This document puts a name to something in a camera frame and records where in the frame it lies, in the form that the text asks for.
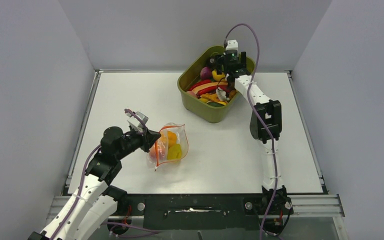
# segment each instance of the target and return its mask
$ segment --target olive green plastic container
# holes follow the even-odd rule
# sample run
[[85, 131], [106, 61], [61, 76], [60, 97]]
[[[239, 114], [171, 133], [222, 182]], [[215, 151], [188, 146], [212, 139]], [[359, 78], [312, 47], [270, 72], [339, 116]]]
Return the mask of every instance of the olive green plastic container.
[[[224, 51], [225, 48], [223, 46], [212, 46], [208, 48], [208, 50], [205, 51], [194, 63], [192, 63], [192, 65], [177, 80], [177, 87], [181, 94], [183, 106], [187, 110], [212, 124], [218, 123], [225, 118], [228, 111], [233, 106], [233, 103], [238, 97], [240, 98], [240, 96], [238, 96], [240, 93], [236, 94], [225, 106], [210, 106], [189, 95], [186, 91], [200, 80], [200, 72], [203, 67], [206, 66], [207, 59], [211, 56], [222, 54]], [[247, 57], [246, 68], [248, 71], [252, 73], [255, 66], [255, 62], [251, 58]]]

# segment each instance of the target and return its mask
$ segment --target purple toy onion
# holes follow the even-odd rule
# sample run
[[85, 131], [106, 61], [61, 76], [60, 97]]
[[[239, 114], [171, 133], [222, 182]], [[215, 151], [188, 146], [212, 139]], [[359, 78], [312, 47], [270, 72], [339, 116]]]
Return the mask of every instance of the purple toy onion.
[[211, 72], [211, 68], [209, 68], [207, 66], [204, 67], [201, 70], [201, 73], [199, 74], [199, 77], [201, 78], [201, 80], [211, 79], [213, 77], [213, 74]]

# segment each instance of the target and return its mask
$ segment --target gray wall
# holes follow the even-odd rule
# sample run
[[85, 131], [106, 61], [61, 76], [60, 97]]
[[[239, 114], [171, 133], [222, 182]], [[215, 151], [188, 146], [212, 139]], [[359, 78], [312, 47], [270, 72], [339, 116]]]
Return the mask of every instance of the gray wall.
[[384, 239], [384, 1], [333, 0], [292, 77], [350, 238]]
[[57, 0], [0, 0], [0, 239], [44, 226], [93, 75]]
[[[96, 69], [183, 70], [250, 24], [260, 70], [294, 68], [331, 0], [59, 0]], [[256, 58], [244, 27], [230, 35]]]

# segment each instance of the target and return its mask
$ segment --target purple cable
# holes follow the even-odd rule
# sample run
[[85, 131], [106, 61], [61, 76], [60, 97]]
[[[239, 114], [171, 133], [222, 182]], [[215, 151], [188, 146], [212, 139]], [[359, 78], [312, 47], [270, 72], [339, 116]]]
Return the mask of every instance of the purple cable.
[[122, 238], [122, 239], [136, 239], [136, 238], [147, 237], [147, 236], [151, 236], [151, 235], [155, 235], [155, 234], [159, 234], [159, 233], [160, 233], [160, 231], [157, 231], [157, 230], [146, 229], [146, 228], [143, 228], [143, 227], [133, 226], [133, 225], [128, 225], [128, 224], [124, 224], [124, 223], [120, 223], [120, 222], [109, 222], [109, 221], [106, 221], [106, 222], [103, 222], [102, 224], [105, 224], [105, 225], [114, 225], [114, 226], [111, 228], [111, 230], [113, 230], [115, 226], [120, 226], [120, 227], [131, 228], [131, 229], [137, 229], [137, 230], [142, 230], [142, 231], [148, 232], [148, 233], [145, 233], [145, 234], [134, 235], [134, 236], [123, 236], [123, 235], [119, 235], [118, 237], [119, 237], [119, 238]]
[[230, 31], [226, 34], [226, 37], [224, 39], [224, 41], [226, 42], [227, 39], [228, 39], [228, 36], [229, 34], [233, 31], [233, 29], [235, 29], [236, 27], [239, 27], [239, 26], [245, 26], [247, 27], [249, 30], [251, 30], [252, 34], [254, 35], [254, 38], [255, 38], [255, 41], [257, 43], [257, 59], [255, 61], [255, 69], [254, 71], [251, 73], [251, 80], [250, 80], [250, 84], [248, 86], [248, 90], [246, 91], [246, 96], [248, 98], [248, 102], [249, 104], [251, 105], [251, 108], [252, 108], [252, 111], [254, 112], [254, 114], [257, 116], [258, 120], [261, 122], [262, 126], [264, 127], [265, 131], [267, 132], [267, 134], [270, 136], [270, 139], [271, 139], [271, 151], [273, 153], [273, 162], [274, 162], [274, 176], [275, 176], [275, 179], [274, 179], [274, 190], [273, 190], [273, 194], [271, 195], [271, 198], [270, 198], [270, 201], [268, 202], [268, 206], [267, 208], [265, 209], [265, 213], [264, 213], [264, 216], [262, 217], [262, 221], [261, 221], [261, 226], [259, 228], [259, 239], [260, 240], [263, 240], [263, 225], [264, 225], [264, 222], [266, 221], [266, 218], [267, 218], [267, 215], [269, 214], [269, 209], [270, 207], [272, 206], [272, 203], [273, 203], [273, 199], [275, 199], [275, 195], [276, 195], [276, 189], [278, 188], [278, 164], [276, 162], [276, 152], [275, 152], [275, 138], [273, 137], [273, 134], [270, 132], [269, 128], [267, 127], [267, 125], [264, 123], [263, 119], [259, 116], [256, 108], [254, 107], [254, 105], [252, 104], [252, 101], [251, 101], [251, 96], [250, 96], [250, 92], [251, 92], [251, 85], [253, 84], [253, 80], [254, 80], [254, 75], [256, 74], [256, 71], [257, 71], [257, 66], [258, 66], [258, 63], [259, 63], [259, 60], [260, 60], [260, 42], [258, 40], [258, 37], [257, 37], [257, 34], [256, 32], [254, 31], [254, 29], [246, 24], [246, 23], [239, 23], [237, 25], [235, 25], [234, 27], [232, 27], [230, 29]]
[[138, 117], [132, 110], [128, 109], [128, 108], [125, 108], [124, 109], [124, 112], [127, 114], [130, 114], [132, 115], [135, 119], [137, 119], [139, 121], [139, 123], [142, 125], [143, 127], [143, 132], [138, 132], [138, 134], [140, 135], [143, 135], [146, 133], [146, 131], [148, 130], [147, 126], [145, 125], [144, 121], [142, 121], [142, 119], [140, 117]]
[[[81, 177], [80, 177], [80, 184], [78, 185], [78, 192], [77, 195], [80, 196], [82, 194], [82, 188], [83, 188], [83, 182], [85, 181], [85, 174], [84, 172], [86, 171], [86, 168], [88, 167], [89, 160], [91, 159], [92, 155], [101, 147], [99, 144], [95, 149], [87, 156], [86, 162], [84, 163], [83, 170], [81, 172]], [[68, 210], [67, 215], [65, 215], [64, 219], [62, 219], [61, 223], [59, 226], [56, 228], [56, 230], [52, 233], [52, 236], [50, 237], [49, 240], [53, 240], [55, 236], [60, 232], [60, 230], [63, 228], [64, 224], [66, 223], [67, 219], [69, 219], [70, 215], [74, 211], [74, 209], [77, 206], [77, 202], [79, 201], [79, 198], [76, 197], [74, 200], [73, 205], [71, 206], [70, 210]]]

